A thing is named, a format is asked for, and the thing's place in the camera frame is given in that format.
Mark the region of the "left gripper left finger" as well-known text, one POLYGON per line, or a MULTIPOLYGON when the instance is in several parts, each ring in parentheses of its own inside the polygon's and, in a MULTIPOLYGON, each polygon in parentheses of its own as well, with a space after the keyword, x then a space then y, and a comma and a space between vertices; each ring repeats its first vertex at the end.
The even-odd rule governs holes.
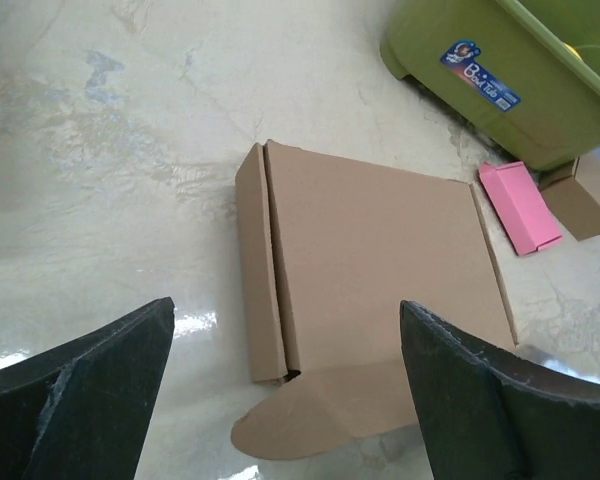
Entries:
POLYGON ((132 479, 169 357, 156 299, 0 369, 0 479, 132 479))

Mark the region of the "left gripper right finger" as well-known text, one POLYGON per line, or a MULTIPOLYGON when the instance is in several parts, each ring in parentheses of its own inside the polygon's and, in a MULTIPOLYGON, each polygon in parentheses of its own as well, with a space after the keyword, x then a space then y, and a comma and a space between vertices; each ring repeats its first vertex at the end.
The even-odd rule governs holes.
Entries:
POLYGON ((436 479, 600 479, 600 381, 475 337, 413 301, 402 356, 436 479))

